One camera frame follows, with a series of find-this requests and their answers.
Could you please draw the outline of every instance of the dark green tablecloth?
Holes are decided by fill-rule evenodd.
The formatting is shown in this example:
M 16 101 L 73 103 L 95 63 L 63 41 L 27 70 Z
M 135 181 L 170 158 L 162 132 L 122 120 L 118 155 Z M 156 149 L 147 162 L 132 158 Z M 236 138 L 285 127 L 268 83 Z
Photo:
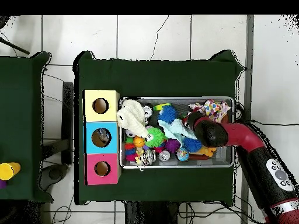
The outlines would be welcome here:
M 82 52 L 74 61 L 75 202 L 223 200 L 232 205 L 233 167 L 205 169 L 123 169 L 116 185 L 84 185 L 82 90 L 110 89 L 120 96 L 229 96 L 242 71 L 230 50 L 210 61 L 95 60 Z
M 18 162 L 20 172 L 0 189 L 0 199 L 50 202 L 39 189 L 41 73 L 50 54 L 0 57 L 0 163 Z

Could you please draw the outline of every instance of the circular hole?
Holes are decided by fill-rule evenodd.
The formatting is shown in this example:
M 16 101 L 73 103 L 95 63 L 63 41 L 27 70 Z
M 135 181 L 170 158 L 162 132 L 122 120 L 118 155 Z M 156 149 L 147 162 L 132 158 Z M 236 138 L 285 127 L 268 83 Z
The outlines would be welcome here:
M 95 172 L 98 176 L 106 176 L 110 172 L 110 166 L 107 162 L 98 162 L 95 165 Z
M 104 98 L 98 98 L 92 103 L 92 108 L 96 113 L 103 114 L 109 108 L 108 101 Z
M 105 128 L 96 129 L 91 136 L 92 142 L 99 148 L 107 147 L 111 141 L 111 134 Z

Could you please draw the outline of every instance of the green spiky ball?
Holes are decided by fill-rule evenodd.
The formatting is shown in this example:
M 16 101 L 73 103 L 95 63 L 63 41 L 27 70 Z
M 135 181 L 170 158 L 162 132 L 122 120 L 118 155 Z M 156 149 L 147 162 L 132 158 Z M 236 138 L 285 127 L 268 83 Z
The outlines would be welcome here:
M 159 147 L 163 143 L 165 135 L 163 131 L 161 131 L 159 128 L 150 128 L 148 129 L 148 133 L 152 135 L 154 138 L 153 140 L 145 142 L 145 145 L 147 145 L 150 148 L 153 148 Z
M 131 138 L 131 137 L 127 136 L 126 144 L 132 144 L 133 141 L 134 141 L 134 138 Z

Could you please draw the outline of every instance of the table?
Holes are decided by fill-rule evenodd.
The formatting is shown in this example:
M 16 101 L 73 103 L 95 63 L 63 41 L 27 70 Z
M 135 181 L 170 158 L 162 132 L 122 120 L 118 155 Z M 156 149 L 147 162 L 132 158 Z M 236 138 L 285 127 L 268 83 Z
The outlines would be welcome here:
M 230 50 L 209 61 L 96 60 L 81 52 L 75 72 L 75 203 L 83 201 L 224 201 L 232 205 L 233 166 L 204 169 L 123 169 L 116 185 L 84 185 L 82 90 L 120 96 L 229 96 L 243 67 Z

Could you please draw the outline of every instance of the yellow cylinder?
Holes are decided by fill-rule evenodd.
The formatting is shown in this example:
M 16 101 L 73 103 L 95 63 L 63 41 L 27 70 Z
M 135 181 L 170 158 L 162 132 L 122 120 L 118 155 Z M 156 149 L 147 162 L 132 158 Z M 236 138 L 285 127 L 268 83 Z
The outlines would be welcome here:
M 0 164 L 0 180 L 9 180 L 21 169 L 20 164 L 16 162 Z

